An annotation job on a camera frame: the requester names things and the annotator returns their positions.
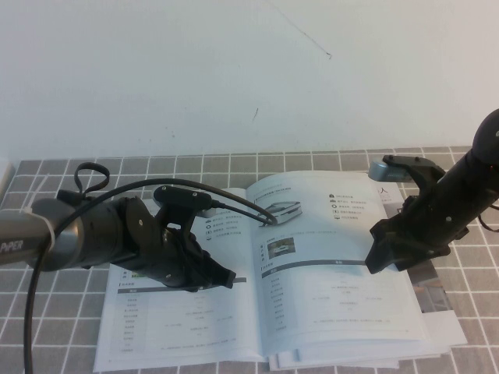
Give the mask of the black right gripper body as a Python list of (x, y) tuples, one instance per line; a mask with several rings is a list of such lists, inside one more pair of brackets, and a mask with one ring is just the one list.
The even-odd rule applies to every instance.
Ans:
[(470, 214), (460, 210), (399, 213), (388, 220), (390, 264), (400, 271), (450, 253), (449, 243), (466, 235)]

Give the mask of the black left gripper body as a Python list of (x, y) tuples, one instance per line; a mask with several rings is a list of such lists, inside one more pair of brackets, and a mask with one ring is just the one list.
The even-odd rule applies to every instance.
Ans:
[(163, 228), (155, 234), (155, 280), (168, 288), (189, 290), (189, 276), (203, 271), (203, 251), (192, 232)]

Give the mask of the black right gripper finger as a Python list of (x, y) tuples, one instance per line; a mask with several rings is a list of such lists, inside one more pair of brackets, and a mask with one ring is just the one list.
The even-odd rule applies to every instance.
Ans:
[(375, 240), (365, 264), (371, 274), (376, 274), (401, 259), (397, 245), (391, 239)]
[(375, 243), (382, 242), (387, 234), (393, 232), (393, 220), (382, 219), (378, 221), (371, 229), (370, 233)]

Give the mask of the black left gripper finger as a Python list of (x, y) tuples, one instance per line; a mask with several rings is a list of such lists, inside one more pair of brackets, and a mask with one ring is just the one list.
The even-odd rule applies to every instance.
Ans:
[(198, 292), (218, 286), (218, 278), (213, 275), (194, 273), (189, 276), (189, 292)]
[(236, 273), (215, 261), (208, 252), (203, 253), (203, 271), (210, 288), (232, 288)]

